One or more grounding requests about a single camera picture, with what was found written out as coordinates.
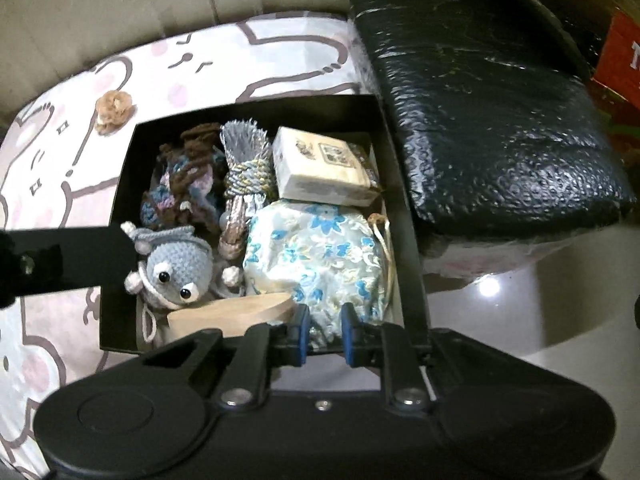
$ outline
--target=shiny floor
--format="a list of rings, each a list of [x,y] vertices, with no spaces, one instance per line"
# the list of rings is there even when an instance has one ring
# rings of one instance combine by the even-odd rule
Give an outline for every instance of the shiny floor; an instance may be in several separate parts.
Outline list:
[[[602,472],[640,479],[640,226],[580,236],[534,266],[464,285],[428,277],[433,325],[599,392],[618,424]]]

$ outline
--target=black mechanical arm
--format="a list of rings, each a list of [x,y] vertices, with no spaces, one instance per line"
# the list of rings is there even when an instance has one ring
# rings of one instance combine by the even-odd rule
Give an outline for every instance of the black mechanical arm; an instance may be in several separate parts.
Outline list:
[[[117,226],[2,238],[4,305],[122,283],[136,262]],[[50,478],[600,478],[615,422],[592,390],[451,330],[415,342],[350,304],[341,316],[335,348],[309,346],[300,306],[290,323],[203,330],[56,391],[33,424]],[[270,389],[273,368],[320,352],[378,369],[380,391]]]

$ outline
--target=brown yarn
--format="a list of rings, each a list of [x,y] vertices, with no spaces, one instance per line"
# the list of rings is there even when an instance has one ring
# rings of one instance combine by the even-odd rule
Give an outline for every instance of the brown yarn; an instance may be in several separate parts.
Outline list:
[[[214,146],[220,138],[220,125],[218,123],[200,124],[183,132],[180,138],[184,141],[183,149],[176,150],[170,144],[163,144],[160,146],[159,155],[160,162],[165,162],[169,168],[178,163],[181,155],[186,155],[189,159],[188,163],[180,171],[172,174],[169,179],[171,194],[175,199],[174,206],[160,210],[148,192],[143,196],[143,200],[153,205],[159,220],[159,224],[152,226],[152,228],[204,224],[210,232],[218,234],[220,226],[216,222],[210,221],[208,212],[191,199],[189,187],[207,173],[211,165]],[[214,188],[212,191],[222,195],[224,193],[222,176],[219,179],[215,177],[216,169],[214,168]],[[191,209],[181,210],[180,204],[183,202],[188,202]]]

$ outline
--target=open box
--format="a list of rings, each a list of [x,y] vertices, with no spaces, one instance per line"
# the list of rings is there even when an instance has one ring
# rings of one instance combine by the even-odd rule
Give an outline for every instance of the open box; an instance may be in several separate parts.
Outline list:
[[[278,127],[306,130],[357,142],[372,153],[383,187],[378,208],[390,221],[397,280],[389,310],[412,337],[426,336],[428,313],[420,259],[409,202],[392,138],[373,96],[301,96],[255,100],[207,108],[138,124],[127,152],[114,200],[111,224],[140,224],[142,194],[148,189],[161,144],[177,142],[180,133],[198,124],[253,118],[271,138]],[[140,352],[136,330],[136,297],[124,285],[102,288],[100,348]]]

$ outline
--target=cardboard box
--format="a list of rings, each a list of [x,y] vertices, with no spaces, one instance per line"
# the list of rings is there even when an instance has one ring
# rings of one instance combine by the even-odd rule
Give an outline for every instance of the cardboard box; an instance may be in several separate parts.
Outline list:
[[[540,0],[593,72],[588,90],[613,148],[640,190],[640,0]]]
[[[140,202],[148,189],[158,147],[177,142],[180,133],[201,123],[232,119],[256,120],[273,138],[280,126],[314,131],[371,150],[384,189],[372,210],[386,213],[398,280],[389,310],[396,322],[404,319],[409,334],[427,330],[427,304],[412,213],[404,190],[392,137],[373,96],[304,96],[255,100],[208,108],[138,124],[114,200],[111,224],[140,224]],[[136,298],[122,287],[103,287],[100,302],[100,347],[117,352],[140,352],[136,332]]]

